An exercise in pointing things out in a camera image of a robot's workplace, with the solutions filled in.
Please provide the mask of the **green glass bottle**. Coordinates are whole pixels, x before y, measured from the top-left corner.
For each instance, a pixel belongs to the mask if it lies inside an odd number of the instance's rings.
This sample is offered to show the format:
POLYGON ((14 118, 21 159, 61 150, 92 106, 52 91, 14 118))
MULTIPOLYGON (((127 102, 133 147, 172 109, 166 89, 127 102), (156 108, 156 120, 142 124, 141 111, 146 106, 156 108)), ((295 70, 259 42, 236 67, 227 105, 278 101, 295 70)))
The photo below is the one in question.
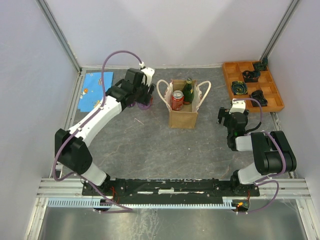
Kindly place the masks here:
POLYGON ((183 93, 183 104, 190 105, 194 99, 194 88, 193 88, 193 80, 191 78, 187 78, 186 84, 182 90, 183 93))

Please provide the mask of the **purple soda can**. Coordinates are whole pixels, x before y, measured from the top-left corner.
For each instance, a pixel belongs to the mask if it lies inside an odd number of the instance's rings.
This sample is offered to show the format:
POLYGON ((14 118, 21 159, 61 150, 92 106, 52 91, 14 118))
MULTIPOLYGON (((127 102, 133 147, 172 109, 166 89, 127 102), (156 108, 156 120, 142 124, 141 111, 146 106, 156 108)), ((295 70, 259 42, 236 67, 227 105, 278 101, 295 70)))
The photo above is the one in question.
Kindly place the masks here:
POLYGON ((133 103, 131 103, 131 104, 127 105, 127 107, 128 107, 128 108, 132 108, 132 107, 134 107, 134 106, 135 106, 135 104, 136 104, 136 102, 134 101, 133 103))
POLYGON ((151 97, 150 101, 149 101, 149 103, 147 105, 142 104, 142 103, 137 103, 138 108, 141 109, 141 110, 148 110, 151 107, 151 105, 153 104, 153 99, 154 98, 151 97))

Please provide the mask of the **burlap canvas tote bag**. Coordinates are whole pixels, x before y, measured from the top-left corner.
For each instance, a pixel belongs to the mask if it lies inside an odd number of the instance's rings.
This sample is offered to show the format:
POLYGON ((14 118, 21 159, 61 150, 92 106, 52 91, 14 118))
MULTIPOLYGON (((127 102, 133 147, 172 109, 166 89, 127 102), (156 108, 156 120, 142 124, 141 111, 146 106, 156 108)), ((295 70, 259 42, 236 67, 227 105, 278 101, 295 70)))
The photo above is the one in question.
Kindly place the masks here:
POLYGON ((173 79, 170 83, 160 79, 156 83, 157 93, 169 112, 168 126, 170 128, 194 129, 197 122, 198 110, 212 87, 211 82, 208 80, 201 83, 193 80, 194 98, 192 103, 189 105, 183 104, 181 110, 173 110, 173 93, 174 91, 181 91, 186 83, 187 81, 182 79, 173 79))

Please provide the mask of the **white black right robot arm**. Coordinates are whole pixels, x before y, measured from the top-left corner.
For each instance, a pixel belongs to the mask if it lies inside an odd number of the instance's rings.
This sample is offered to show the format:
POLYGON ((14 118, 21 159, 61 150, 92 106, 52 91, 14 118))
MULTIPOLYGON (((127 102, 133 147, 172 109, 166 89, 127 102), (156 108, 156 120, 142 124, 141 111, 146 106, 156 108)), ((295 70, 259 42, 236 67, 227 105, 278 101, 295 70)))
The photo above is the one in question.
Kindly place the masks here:
POLYGON ((297 160, 283 131, 247 130, 248 110, 234 111, 220 107, 217 122, 227 128, 227 146, 234 152, 252 152, 253 163, 234 171, 229 189, 236 196, 257 188, 255 183, 297 168, 297 160))

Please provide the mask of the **red soda can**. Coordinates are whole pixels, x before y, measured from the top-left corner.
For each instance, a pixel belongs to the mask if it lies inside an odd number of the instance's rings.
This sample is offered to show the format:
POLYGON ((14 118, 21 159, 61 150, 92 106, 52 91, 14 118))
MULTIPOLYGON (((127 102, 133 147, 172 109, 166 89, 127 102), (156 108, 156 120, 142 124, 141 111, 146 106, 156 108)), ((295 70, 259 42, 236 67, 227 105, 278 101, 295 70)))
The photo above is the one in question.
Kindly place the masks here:
POLYGON ((183 108, 184 94, 181 90, 175 90, 171 95, 171 108, 180 111, 183 108))

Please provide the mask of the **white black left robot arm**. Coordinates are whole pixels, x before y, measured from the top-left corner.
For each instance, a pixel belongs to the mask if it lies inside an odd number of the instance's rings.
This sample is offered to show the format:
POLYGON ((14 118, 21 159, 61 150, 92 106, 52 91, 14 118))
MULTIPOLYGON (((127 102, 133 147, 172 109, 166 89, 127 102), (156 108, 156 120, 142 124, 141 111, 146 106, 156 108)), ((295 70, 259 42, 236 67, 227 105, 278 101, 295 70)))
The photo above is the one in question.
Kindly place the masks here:
POLYGON ((150 104, 155 89, 154 74, 150 67, 128 69, 125 77, 110 87, 80 122, 68 130, 59 129, 54 137, 55 163, 93 183, 99 195, 106 195, 111 189, 110 176, 93 162, 89 146, 100 130, 125 108, 133 103, 150 104))

